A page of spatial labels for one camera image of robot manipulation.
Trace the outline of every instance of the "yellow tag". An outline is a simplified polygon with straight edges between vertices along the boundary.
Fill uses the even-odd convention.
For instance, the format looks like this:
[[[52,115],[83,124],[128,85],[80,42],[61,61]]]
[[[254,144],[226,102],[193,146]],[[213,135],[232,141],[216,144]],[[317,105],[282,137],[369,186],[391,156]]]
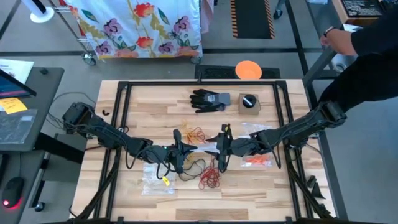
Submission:
[[[166,184],[166,186],[170,185],[170,181],[167,179],[167,177],[163,176],[162,177],[163,182]]]
[[[12,114],[27,110],[25,104],[18,98],[6,98],[0,100],[0,105],[4,108],[7,114]]]

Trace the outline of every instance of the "black glove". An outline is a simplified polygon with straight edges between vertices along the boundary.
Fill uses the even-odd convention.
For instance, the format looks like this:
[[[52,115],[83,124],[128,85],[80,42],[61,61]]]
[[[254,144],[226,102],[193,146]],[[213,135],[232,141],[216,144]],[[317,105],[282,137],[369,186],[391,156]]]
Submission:
[[[195,111],[196,113],[224,111],[226,106],[231,104],[229,93],[215,93],[200,89],[194,90],[193,94],[190,98],[192,107],[199,109]]]

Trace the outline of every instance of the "orange object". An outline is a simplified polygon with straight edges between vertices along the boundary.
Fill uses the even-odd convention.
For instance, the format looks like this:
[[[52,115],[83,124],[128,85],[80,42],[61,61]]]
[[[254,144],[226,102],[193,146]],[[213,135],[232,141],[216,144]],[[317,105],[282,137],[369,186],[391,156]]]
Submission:
[[[236,65],[235,74],[240,79],[260,79],[262,71],[256,62],[242,61]]]

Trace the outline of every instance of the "floral fabric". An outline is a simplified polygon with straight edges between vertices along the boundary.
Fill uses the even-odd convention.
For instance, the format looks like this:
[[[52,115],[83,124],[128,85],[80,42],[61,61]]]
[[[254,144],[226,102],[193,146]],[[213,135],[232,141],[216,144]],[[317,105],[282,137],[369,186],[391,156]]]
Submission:
[[[68,0],[98,58],[201,57],[200,0]]]

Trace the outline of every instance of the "computer screen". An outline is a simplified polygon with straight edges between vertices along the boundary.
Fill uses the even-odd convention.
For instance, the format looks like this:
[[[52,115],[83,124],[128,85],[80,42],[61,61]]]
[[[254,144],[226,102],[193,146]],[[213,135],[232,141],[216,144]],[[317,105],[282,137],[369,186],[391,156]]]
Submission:
[[[0,98],[22,97],[36,95],[36,92],[0,70]]]

